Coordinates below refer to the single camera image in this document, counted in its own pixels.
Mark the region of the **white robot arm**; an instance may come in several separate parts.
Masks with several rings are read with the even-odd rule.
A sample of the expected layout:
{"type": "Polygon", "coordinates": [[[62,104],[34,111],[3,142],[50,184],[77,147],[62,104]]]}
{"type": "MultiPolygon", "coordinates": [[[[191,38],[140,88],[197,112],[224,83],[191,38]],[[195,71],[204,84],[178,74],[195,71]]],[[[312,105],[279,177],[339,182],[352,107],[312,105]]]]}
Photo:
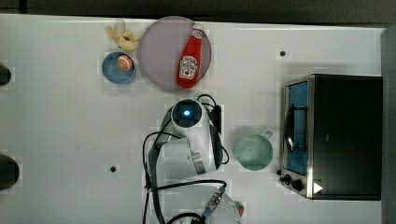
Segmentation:
{"type": "Polygon", "coordinates": [[[242,224],[224,180],[206,175],[223,164],[218,112],[192,99],[172,105],[143,152],[144,224],[242,224]]]}

